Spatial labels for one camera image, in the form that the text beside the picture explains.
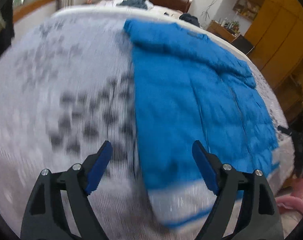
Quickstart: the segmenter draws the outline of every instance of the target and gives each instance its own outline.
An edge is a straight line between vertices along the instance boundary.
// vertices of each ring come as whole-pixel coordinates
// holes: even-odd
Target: black chair
[[[239,35],[238,38],[236,38],[235,40],[233,40],[231,42],[231,45],[233,45],[236,49],[240,50],[245,55],[247,55],[249,52],[251,52],[254,49],[253,44],[251,44],[242,35]]]

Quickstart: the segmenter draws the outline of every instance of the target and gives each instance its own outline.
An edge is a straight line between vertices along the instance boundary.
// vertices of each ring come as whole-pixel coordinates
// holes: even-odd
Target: wooden desk
[[[215,21],[211,21],[210,25],[207,28],[207,31],[210,33],[215,34],[216,36],[220,38],[224,38],[229,43],[231,43],[233,40],[235,40],[237,37],[232,35],[228,30],[226,30],[224,27],[221,27],[219,23]]]

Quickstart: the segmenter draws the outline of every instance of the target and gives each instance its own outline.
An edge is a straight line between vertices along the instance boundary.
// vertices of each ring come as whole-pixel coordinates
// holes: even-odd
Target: bottle
[[[225,18],[225,19],[223,20],[223,22],[222,22],[222,24],[221,24],[221,27],[224,27],[225,24],[226,24],[226,22],[227,22],[227,18]]]

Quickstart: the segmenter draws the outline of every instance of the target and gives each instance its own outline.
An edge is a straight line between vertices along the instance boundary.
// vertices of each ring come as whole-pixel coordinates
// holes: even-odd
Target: folded blue garment
[[[178,24],[133,19],[124,30],[134,44],[138,151],[147,190],[181,191],[198,182],[195,140],[222,163],[268,176],[278,143],[247,63]]]

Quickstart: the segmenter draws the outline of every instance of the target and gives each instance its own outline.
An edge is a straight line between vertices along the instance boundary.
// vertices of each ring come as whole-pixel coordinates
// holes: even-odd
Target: cabinet door
[[[289,11],[281,8],[264,36],[250,53],[250,60],[261,70],[272,58],[288,33],[293,28],[297,17]]]
[[[280,6],[278,4],[273,3],[270,0],[265,0],[244,37],[250,41],[251,44],[256,46],[275,19],[279,10]]]
[[[303,23],[297,20],[283,44],[269,60],[261,73],[272,89],[289,76],[303,58]]]

